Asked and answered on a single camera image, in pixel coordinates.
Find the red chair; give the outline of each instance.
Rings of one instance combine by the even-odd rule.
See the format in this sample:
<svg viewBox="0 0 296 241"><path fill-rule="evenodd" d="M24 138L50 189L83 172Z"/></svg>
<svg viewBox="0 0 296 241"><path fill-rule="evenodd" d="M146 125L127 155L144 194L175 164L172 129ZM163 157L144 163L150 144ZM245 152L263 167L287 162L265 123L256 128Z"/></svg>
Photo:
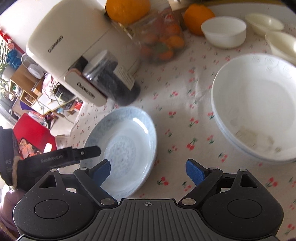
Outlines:
<svg viewBox="0 0 296 241"><path fill-rule="evenodd" d="M55 137L50 134L49 129L38 123L26 113L17 121L13 127L13 132L18 143L24 138L41 152L44 151L47 143L52 145L51 151L57 149Z"/></svg>

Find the bowl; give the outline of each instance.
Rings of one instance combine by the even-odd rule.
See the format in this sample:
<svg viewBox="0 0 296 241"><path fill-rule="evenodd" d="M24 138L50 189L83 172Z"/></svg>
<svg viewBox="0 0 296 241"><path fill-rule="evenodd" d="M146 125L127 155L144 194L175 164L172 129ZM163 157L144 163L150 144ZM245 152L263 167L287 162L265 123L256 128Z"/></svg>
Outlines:
<svg viewBox="0 0 296 241"><path fill-rule="evenodd" d="M296 65L296 38L282 32L269 32L265 35L273 55Z"/></svg>
<svg viewBox="0 0 296 241"><path fill-rule="evenodd" d="M201 30L206 39L218 48L236 48L246 39L247 25L234 17L215 17L206 20Z"/></svg>
<svg viewBox="0 0 296 241"><path fill-rule="evenodd" d="M149 115L136 107L123 107L104 117L85 146L99 146L99 157L80 161L92 168L107 159L111 173L101 187L118 201L136 192L148 178L156 158L157 136Z"/></svg>
<svg viewBox="0 0 296 241"><path fill-rule="evenodd" d="M284 24L262 13L250 13L245 16L245 20L252 26L255 33L264 37L266 33L270 31L282 31Z"/></svg>
<svg viewBox="0 0 296 241"><path fill-rule="evenodd" d="M211 104L218 127L238 149L269 163L296 159L296 67L247 54L217 73Z"/></svg>

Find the plate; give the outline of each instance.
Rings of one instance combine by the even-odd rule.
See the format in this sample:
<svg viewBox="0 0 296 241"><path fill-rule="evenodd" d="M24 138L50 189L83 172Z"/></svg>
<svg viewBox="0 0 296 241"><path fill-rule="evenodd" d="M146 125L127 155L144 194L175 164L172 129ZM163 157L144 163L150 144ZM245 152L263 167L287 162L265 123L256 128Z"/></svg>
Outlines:
<svg viewBox="0 0 296 241"><path fill-rule="evenodd" d="M296 158L296 68L272 55L247 54L225 64L211 91L216 122L228 140L257 158Z"/></svg>
<svg viewBox="0 0 296 241"><path fill-rule="evenodd" d="M101 155L80 161L80 167L92 168L109 160L111 173L101 187L120 201L137 191L152 170L157 148L154 123L136 107L114 110L90 133L85 146L94 145L101 148Z"/></svg>

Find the cherry print tablecloth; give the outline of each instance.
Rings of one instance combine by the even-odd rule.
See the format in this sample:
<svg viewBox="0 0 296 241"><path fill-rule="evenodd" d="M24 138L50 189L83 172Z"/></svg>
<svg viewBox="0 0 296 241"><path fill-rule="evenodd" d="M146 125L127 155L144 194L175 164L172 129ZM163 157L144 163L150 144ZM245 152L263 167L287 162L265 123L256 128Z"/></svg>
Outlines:
<svg viewBox="0 0 296 241"><path fill-rule="evenodd" d="M286 26L290 33L293 26ZM210 91L218 70L232 58L246 53L270 53L263 38L251 30L245 43L232 50L211 46L203 37L185 32L187 48L178 58L155 66L142 64L135 74L141 85L132 104L153 119L158 136L154 168L132 198L175 198L177 201L195 185L187 177L185 162L193 158L208 167L236 173L246 168L272 193L284 209L278 238L296 236L296 163L269 165L248 156L230 144L218 129L211 110ZM68 145L84 146L94 126L118 106L111 100L103 107L84 104L73 127ZM63 169L63 173L77 166Z"/></svg>

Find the jar label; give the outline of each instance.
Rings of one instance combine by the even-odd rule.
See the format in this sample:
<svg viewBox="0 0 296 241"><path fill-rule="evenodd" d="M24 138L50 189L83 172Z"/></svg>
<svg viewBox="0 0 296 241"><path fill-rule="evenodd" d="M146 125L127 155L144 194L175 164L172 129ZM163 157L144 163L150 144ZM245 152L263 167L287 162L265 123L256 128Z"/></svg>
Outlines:
<svg viewBox="0 0 296 241"><path fill-rule="evenodd" d="M132 89L135 84L135 79L122 65L118 64L113 73L126 85L129 90Z"/></svg>

